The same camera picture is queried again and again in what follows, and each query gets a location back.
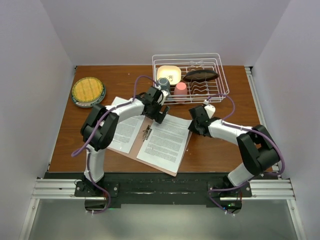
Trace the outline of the black folder clip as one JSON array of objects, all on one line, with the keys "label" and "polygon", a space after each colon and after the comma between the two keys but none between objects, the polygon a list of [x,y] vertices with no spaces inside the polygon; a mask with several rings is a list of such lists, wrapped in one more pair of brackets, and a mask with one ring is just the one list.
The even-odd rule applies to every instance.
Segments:
[{"label": "black folder clip", "polygon": [[143,142],[146,141],[146,140],[149,138],[149,136],[150,136],[150,134],[151,134],[151,131],[152,131],[151,125],[148,125],[148,126],[146,127],[146,129],[144,129],[144,130],[142,131],[142,141],[143,141]]}]

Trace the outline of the printed paper document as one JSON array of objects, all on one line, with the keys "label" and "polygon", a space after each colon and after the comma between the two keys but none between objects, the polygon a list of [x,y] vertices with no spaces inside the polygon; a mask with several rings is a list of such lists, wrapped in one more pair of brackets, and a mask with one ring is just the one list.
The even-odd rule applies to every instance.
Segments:
[{"label": "printed paper document", "polygon": [[171,115],[161,124],[153,122],[136,158],[175,177],[191,136],[190,123]]},{"label": "printed paper document", "polygon": [[128,154],[134,144],[145,117],[133,116],[117,124],[112,142],[107,147],[110,150]]}]

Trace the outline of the pink file folder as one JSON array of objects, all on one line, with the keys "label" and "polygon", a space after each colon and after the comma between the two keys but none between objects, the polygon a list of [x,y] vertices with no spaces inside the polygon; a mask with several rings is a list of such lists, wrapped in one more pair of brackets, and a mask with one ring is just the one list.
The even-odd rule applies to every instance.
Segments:
[{"label": "pink file folder", "polygon": [[142,125],[141,125],[141,127],[140,127],[140,130],[139,130],[139,132],[138,132],[138,134],[137,134],[137,137],[135,138],[135,141],[134,141],[133,146],[132,146],[132,148],[131,148],[131,150],[130,150],[129,153],[123,153],[123,152],[114,151],[114,150],[113,150],[113,151],[114,151],[114,152],[117,152],[117,153],[120,153],[120,154],[122,154],[122,155],[124,155],[124,156],[126,156],[126,157],[128,157],[128,158],[130,158],[130,159],[133,159],[133,160],[135,160],[135,161],[138,161],[138,162],[141,162],[141,163],[143,163],[143,164],[146,164],[146,163],[138,160],[138,159],[137,159],[137,155],[138,155],[138,153],[139,153],[139,151],[140,151],[140,149],[141,149],[141,147],[142,147],[142,144],[143,144],[143,139],[142,139],[143,130],[145,130],[148,125],[152,125],[152,123],[154,123],[154,122],[155,122],[155,121],[153,121],[153,120],[151,120],[151,119],[149,119],[149,118],[147,118],[147,117],[144,116],[144,121],[143,121],[143,123],[142,123]]}]

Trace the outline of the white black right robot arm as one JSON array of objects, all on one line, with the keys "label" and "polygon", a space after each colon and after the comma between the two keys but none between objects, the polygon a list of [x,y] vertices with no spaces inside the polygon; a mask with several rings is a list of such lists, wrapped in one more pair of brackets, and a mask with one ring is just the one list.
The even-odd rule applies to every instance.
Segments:
[{"label": "white black right robot arm", "polygon": [[227,175],[227,181],[222,185],[227,196],[235,196],[244,183],[284,161],[265,126],[259,124],[248,127],[229,123],[214,117],[215,108],[210,104],[193,107],[189,113],[192,121],[188,129],[192,133],[238,146],[242,163]]}]

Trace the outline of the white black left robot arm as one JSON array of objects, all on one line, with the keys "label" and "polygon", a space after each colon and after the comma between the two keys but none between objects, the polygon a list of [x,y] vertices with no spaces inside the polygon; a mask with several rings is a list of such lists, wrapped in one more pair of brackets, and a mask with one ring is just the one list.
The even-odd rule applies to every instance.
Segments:
[{"label": "white black left robot arm", "polygon": [[100,180],[104,177],[105,152],[113,141],[117,125],[136,116],[146,116],[162,123],[169,111],[168,106],[162,110],[169,95],[166,90],[151,86],[147,92],[121,100],[118,104],[97,104],[93,107],[80,130],[84,144],[71,154],[75,157],[83,150],[86,151],[84,176],[89,180],[85,188],[88,193],[99,196],[104,190]]}]

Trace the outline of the pink cup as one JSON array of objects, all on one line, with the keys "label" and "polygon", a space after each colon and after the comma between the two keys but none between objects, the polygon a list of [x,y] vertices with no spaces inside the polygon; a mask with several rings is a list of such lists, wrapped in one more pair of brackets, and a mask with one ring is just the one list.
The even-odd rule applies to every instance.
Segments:
[{"label": "pink cup", "polygon": [[173,96],[176,98],[183,98],[187,93],[187,85],[184,82],[179,82],[174,88]]}]

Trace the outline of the dark green mug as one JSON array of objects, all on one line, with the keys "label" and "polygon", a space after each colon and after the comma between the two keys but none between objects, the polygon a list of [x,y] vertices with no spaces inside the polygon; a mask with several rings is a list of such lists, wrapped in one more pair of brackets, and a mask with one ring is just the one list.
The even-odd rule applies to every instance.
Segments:
[{"label": "dark green mug", "polygon": [[166,77],[161,77],[157,80],[158,86],[162,91],[166,91],[168,95],[171,95],[171,85],[169,80]]}]

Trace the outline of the cream square bowl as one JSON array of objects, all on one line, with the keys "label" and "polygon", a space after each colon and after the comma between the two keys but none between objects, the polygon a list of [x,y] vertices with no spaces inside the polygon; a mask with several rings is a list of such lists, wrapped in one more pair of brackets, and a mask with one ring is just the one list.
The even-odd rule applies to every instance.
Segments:
[{"label": "cream square bowl", "polygon": [[156,79],[166,78],[171,86],[177,85],[182,79],[182,71],[174,65],[162,65],[156,72]]}]

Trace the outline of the dark brown oval plate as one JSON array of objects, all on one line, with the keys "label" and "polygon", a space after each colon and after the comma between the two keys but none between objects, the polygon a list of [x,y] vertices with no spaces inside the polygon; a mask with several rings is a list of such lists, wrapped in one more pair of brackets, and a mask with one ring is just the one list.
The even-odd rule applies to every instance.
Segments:
[{"label": "dark brown oval plate", "polygon": [[185,82],[205,82],[219,78],[220,75],[214,70],[201,69],[188,72],[184,77]]}]

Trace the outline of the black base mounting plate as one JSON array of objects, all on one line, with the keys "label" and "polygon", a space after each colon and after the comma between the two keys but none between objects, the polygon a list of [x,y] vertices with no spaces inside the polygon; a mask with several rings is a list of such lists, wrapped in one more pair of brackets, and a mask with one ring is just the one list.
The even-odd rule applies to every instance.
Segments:
[{"label": "black base mounting plate", "polygon": [[71,196],[84,198],[88,212],[97,214],[122,205],[204,205],[235,214],[242,208],[244,198],[253,197],[254,183],[268,184],[276,177],[265,174],[233,188],[224,173],[179,173],[176,177],[165,173],[106,173],[93,184],[81,173],[50,173],[44,180],[57,184],[71,182]]}]

